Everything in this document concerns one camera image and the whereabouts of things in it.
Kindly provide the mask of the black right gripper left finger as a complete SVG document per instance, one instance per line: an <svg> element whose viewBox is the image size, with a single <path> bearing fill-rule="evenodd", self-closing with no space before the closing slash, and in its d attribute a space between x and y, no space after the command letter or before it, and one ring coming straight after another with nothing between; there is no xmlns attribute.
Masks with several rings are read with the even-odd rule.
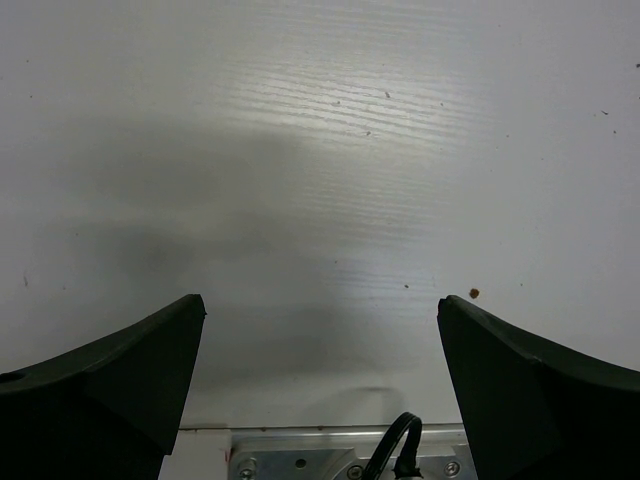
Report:
<svg viewBox="0 0 640 480"><path fill-rule="evenodd" d="M186 295L1 376L4 479L156 479L176 443L206 311Z"/></svg>

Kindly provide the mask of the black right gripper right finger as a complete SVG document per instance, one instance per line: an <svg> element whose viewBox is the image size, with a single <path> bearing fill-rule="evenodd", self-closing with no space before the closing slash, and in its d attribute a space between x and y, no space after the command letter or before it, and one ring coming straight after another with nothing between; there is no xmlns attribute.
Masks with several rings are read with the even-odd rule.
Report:
<svg viewBox="0 0 640 480"><path fill-rule="evenodd" d="M454 295L437 324L478 478L638 478L638 372Z"/></svg>

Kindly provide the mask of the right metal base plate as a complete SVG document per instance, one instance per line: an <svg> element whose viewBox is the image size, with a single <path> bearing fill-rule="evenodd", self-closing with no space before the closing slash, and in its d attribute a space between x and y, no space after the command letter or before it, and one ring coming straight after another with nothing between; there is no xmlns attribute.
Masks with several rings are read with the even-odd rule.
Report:
<svg viewBox="0 0 640 480"><path fill-rule="evenodd" d="M229 479L361 479L386 425L234 429ZM416 466L425 479L477 477L464 427L426 424Z"/></svg>

